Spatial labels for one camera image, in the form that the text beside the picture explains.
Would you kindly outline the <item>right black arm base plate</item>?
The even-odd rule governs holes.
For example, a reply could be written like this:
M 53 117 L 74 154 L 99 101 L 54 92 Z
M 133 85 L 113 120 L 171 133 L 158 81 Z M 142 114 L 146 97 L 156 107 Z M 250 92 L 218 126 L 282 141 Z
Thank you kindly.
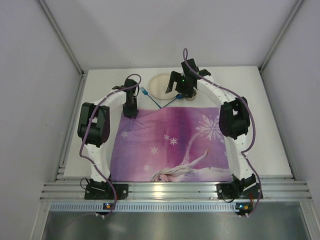
M 256 183 L 250 188 L 241 190 L 233 182 L 219 183 L 216 185 L 217 198 L 230 202 L 231 200 L 258 200 L 263 198 L 263 193 Z

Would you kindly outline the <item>purple pink printed cloth mat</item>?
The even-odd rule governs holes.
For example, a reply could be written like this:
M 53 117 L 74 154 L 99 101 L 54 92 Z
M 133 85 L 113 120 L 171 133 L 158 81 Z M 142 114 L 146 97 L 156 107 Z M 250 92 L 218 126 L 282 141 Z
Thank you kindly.
M 116 182 L 229 181 L 219 109 L 165 107 L 121 117 L 110 171 Z

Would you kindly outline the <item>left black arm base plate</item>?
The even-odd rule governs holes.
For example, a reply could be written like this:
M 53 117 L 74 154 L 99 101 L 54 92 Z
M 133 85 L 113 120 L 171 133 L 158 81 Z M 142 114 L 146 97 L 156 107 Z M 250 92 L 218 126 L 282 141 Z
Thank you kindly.
M 128 184 L 114 184 L 113 188 L 107 184 L 103 183 L 101 185 L 89 184 L 86 186 L 84 199 L 85 200 L 124 200 L 127 198 L 129 193 Z

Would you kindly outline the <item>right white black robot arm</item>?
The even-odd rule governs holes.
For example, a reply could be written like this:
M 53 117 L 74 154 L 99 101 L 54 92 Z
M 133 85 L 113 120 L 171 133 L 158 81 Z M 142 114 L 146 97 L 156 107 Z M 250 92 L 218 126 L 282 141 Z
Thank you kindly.
M 211 73 L 199 69 L 192 58 L 185 59 L 181 67 L 182 72 L 170 73 L 166 93 L 176 90 L 187 99 L 198 90 L 220 105 L 218 127 L 229 142 L 231 158 L 228 164 L 232 180 L 218 184 L 218 199 L 227 203 L 249 199 L 253 195 L 252 188 L 260 188 L 261 181 L 246 155 L 256 140 L 256 125 L 247 99 L 217 84 Z

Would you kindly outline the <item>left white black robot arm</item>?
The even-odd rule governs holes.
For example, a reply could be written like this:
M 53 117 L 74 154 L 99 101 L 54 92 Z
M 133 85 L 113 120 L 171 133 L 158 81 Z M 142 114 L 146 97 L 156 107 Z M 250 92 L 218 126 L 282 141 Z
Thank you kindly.
M 141 80 L 135 81 L 129 75 L 123 85 L 114 86 L 111 91 L 95 102 L 85 102 L 80 108 L 77 135 L 81 138 L 79 156 L 90 162 L 90 179 L 95 183 L 107 183 L 111 175 L 105 147 L 111 133 L 111 112 L 121 107 L 123 115 L 132 119 L 138 116 L 137 96 Z

